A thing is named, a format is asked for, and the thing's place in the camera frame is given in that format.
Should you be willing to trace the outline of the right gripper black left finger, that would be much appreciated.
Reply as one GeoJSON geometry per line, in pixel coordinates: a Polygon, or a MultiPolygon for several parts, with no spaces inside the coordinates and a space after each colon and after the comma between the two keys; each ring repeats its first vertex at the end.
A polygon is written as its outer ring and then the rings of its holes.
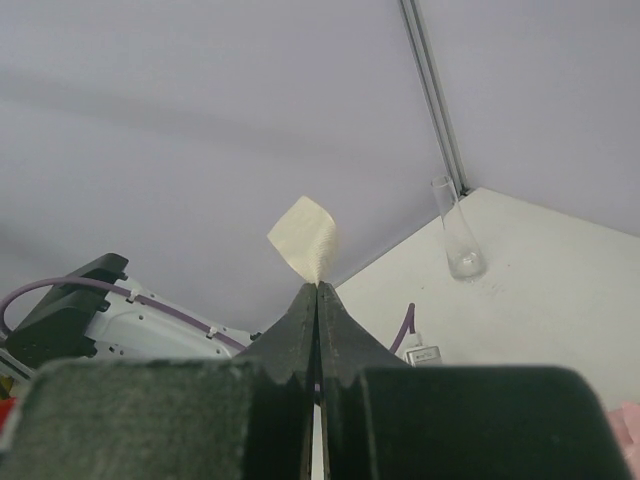
{"type": "Polygon", "coordinates": [[[230,360],[58,360],[1,440],[5,479],[307,479],[316,286],[230,360]]]}

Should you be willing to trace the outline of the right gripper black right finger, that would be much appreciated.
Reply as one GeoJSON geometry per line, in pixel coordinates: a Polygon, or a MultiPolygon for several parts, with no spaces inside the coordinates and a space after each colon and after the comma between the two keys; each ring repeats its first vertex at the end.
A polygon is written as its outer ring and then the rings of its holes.
{"type": "Polygon", "coordinates": [[[317,290],[329,479],[628,479],[600,403],[556,366],[413,367],[317,290]]]}

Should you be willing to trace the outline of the cream ribbon gold lettering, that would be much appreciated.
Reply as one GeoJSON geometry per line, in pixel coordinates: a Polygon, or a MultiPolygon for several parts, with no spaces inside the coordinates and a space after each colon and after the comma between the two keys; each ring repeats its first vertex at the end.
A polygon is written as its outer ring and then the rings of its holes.
{"type": "Polygon", "coordinates": [[[301,196],[274,224],[267,238],[306,283],[327,279],[338,250],[336,222],[308,196],[301,196]]]}

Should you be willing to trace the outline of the pink wrapping paper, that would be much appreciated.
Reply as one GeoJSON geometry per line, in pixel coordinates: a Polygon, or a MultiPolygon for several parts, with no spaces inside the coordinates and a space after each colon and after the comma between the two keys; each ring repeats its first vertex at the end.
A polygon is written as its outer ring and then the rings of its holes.
{"type": "Polygon", "coordinates": [[[608,413],[610,426],[614,432],[623,457],[635,479],[640,472],[640,406],[624,403],[619,409],[608,413]]]}

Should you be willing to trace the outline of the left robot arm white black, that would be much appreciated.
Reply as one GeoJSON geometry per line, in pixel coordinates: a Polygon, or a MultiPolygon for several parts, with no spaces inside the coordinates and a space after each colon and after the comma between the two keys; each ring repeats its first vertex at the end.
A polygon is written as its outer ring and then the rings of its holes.
{"type": "Polygon", "coordinates": [[[1,325],[1,372],[29,380],[58,359],[229,359],[257,334],[172,304],[129,277],[126,258],[105,254],[70,274],[11,292],[1,308],[34,290],[46,294],[20,322],[1,325]]]}

